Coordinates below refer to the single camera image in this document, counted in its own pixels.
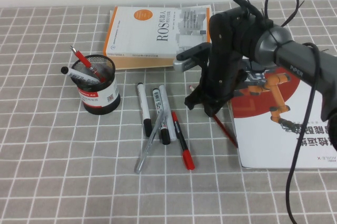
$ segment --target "black cable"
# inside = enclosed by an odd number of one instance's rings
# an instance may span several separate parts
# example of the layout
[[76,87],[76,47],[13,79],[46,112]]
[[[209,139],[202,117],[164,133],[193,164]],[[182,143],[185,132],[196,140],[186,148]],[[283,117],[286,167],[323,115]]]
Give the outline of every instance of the black cable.
[[[269,0],[265,0],[264,2],[264,15],[266,18],[268,18],[268,2]],[[285,20],[285,22],[281,25],[281,27],[284,27],[285,25],[287,25],[297,14],[299,8],[302,6],[302,4],[304,3],[304,1],[300,4],[300,0],[296,0],[296,7],[294,12],[288,17],[287,20]]]
[[314,83],[313,83],[313,85],[311,87],[309,101],[308,101],[308,106],[306,107],[306,112],[305,112],[305,116],[304,116],[304,119],[303,119],[303,124],[302,124],[302,127],[301,127],[300,136],[299,136],[299,139],[298,139],[297,144],[296,144],[296,148],[295,148],[295,152],[294,152],[294,157],[293,157],[293,160],[292,160],[292,163],[291,163],[291,168],[290,168],[288,179],[286,181],[286,186],[285,186],[285,204],[286,204],[286,209],[287,209],[288,215],[289,215],[291,221],[293,222],[293,224],[297,224],[297,222],[295,221],[295,219],[294,219],[294,217],[292,215],[292,212],[291,212],[291,208],[290,208],[290,200],[289,200],[289,197],[290,197],[290,184],[291,184],[291,179],[292,179],[292,177],[294,175],[294,171],[295,171],[295,167],[296,167],[296,162],[297,162],[297,159],[299,157],[301,143],[303,141],[303,137],[304,137],[304,134],[305,134],[306,126],[308,125],[309,116],[310,116],[312,104],[313,104],[313,101],[314,101],[315,92],[316,92],[316,89],[317,89],[319,75],[320,75],[320,69],[321,69],[320,50],[318,49],[318,47],[315,44],[313,44],[313,43],[305,43],[303,45],[312,48],[312,52],[313,52],[313,56],[314,56],[314,60],[315,60],[315,74],[314,74]]
[[[265,0],[265,3],[264,3],[265,20],[268,19],[268,1],[269,0]],[[303,3],[304,3],[304,1],[300,4],[300,0],[296,0],[296,7],[295,7],[294,12],[281,25],[282,27],[287,25],[295,17],[295,15],[297,14],[299,8],[301,7],[301,5]],[[272,37],[275,40],[278,48],[282,47],[282,44],[280,44],[273,35],[272,35]],[[299,135],[299,138],[298,138],[298,141],[297,141],[297,144],[296,144],[293,160],[292,160],[292,163],[291,163],[291,167],[290,167],[290,170],[289,170],[289,174],[288,174],[288,178],[287,178],[286,186],[285,186],[286,209],[287,209],[289,218],[291,219],[293,224],[297,224],[297,222],[295,221],[295,219],[293,217],[293,214],[291,212],[291,207],[290,207],[290,184],[291,184],[291,180],[293,178],[294,172],[295,172],[295,167],[296,167],[296,163],[297,163],[297,160],[298,160],[298,157],[299,157],[300,148],[301,148],[301,144],[302,144],[303,137],[304,137],[304,134],[305,134],[305,130],[306,130],[306,127],[308,125],[308,121],[309,121],[309,117],[310,117],[310,113],[311,113],[311,109],[312,109],[312,105],[313,105],[313,101],[314,101],[314,97],[315,97],[315,92],[316,92],[317,85],[318,85],[320,69],[321,69],[320,50],[318,49],[318,47],[313,43],[305,43],[303,45],[312,48],[312,52],[313,52],[313,56],[314,56],[314,60],[315,60],[315,73],[314,73],[314,83],[311,87],[308,105],[306,107],[305,116],[304,116],[303,123],[302,123],[302,126],[301,126],[300,135]]]

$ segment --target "table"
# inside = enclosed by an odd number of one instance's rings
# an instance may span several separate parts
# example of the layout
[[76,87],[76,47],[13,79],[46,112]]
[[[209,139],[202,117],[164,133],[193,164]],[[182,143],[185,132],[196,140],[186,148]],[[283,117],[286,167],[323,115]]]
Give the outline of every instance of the table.
[[[254,2],[261,8],[262,2]],[[212,3],[213,12],[233,3]],[[294,2],[270,2],[281,24]],[[101,54],[113,6],[0,10],[0,223],[290,223],[287,170],[242,168],[236,150],[199,106],[184,98],[200,69],[119,70],[118,109],[94,116],[60,73],[83,54]],[[336,55],[337,1],[306,1],[289,24],[297,42],[314,41]],[[178,142],[158,139],[140,176],[133,170],[144,144],[136,84],[166,85],[196,169],[186,171]],[[231,125],[228,108],[220,120]],[[336,170],[298,170],[291,206],[298,223],[336,223]]]

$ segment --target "red cap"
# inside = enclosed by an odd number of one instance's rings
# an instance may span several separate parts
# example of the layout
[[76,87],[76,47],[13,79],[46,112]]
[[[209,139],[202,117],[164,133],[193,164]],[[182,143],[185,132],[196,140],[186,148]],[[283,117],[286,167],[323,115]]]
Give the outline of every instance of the red cap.
[[193,162],[191,153],[188,149],[184,150],[184,152],[183,152],[183,160],[184,160],[184,163],[185,163],[185,166],[186,166],[187,170],[194,170],[194,168],[195,168],[194,162]]

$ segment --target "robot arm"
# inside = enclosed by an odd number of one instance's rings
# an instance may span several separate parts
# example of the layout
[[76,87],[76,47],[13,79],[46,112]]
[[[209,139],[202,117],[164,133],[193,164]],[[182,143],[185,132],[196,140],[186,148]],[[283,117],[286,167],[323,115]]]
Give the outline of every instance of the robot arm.
[[[210,18],[212,44],[186,50],[174,62],[174,68],[180,71],[197,64],[202,67],[200,84],[186,97],[185,104],[193,109],[202,103],[208,116],[233,97],[242,77],[239,68],[243,55],[264,67],[282,66],[307,84],[314,83],[312,49],[294,42],[285,28],[265,18],[246,0],[234,1],[239,7]],[[329,135],[337,149],[337,58],[320,52],[320,62],[317,90],[323,96],[321,118],[329,120]]]

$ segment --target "red pencil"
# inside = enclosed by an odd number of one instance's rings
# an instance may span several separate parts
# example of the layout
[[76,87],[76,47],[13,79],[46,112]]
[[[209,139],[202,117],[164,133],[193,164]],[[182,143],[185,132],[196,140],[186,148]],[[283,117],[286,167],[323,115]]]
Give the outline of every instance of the red pencil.
[[232,135],[228,132],[228,130],[225,128],[225,126],[222,124],[222,122],[219,120],[219,118],[216,115],[213,115],[213,119],[218,124],[218,126],[221,128],[221,130],[224,132],[224,134],[228,137],[228,139],[231,141],[231,143],[237,148],[237,142],[234,140]]
[[95,74],[101,82],[105,82],[105,78],[98,72],[95,67],[91,65],[90,61],[85,56],[83,56],[83,54],[79,50],[76,50],[73,46],[70,46],[70,48],[72,49],[75,56],[85,65],[86,68],[88,68],[93,74]]

